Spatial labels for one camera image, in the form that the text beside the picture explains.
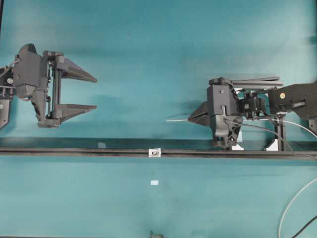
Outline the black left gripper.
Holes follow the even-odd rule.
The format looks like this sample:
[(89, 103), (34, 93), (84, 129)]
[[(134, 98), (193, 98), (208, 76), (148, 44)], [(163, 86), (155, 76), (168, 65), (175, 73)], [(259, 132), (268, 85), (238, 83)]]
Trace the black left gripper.
[(75, 116), (88, 113), (97, 106), (59, 104), (61, 78), (97, 82), (61, 52), (44, 51), (37, 54), (34, 44), (20, 48), (13, 67), (16, 96), (30, 101), (39, 127), (54, 128)]

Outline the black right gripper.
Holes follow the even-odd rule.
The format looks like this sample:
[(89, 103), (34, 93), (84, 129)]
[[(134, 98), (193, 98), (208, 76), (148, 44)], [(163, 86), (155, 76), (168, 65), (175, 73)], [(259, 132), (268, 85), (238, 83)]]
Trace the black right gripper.
[(207, 88), (207, 102), (203, 102), (187, 121), (210, 126), (214, 146), (236, 146), (240, 132), (239, 124), (243, 120), (238, 112), (237, 101), (230, 80), (224, 77), (211, 79)]

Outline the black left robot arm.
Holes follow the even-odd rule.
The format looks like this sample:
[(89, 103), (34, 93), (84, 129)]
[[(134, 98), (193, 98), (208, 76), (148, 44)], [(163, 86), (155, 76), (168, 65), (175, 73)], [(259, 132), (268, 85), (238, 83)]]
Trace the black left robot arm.
[(62, 104), (61, 81), (64, 78), (96, 83), (62, 52), (37, 54), (34, 44), (20, 48), (14, 61), (0, 69), (0, 126), (9, 123), (14, 97), (31, 102), (39, 127), (56, 128), (64, 121), (96, 109), (96, 106)]

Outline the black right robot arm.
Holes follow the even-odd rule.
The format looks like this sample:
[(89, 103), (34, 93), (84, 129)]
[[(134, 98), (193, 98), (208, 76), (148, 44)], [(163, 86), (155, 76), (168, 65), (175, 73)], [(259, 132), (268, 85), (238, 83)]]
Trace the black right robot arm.
[(295, 112), (301, 119), (317, 118), (317, 85), (300, 83), (284, 86), (279, 77), (248, 80), (211, 79), (207, 100), (188, 118), (211, 128), (212, 143), (230, 148), (238, 143), (244, 119), (272, 121), (283, 125), (283, 114)]

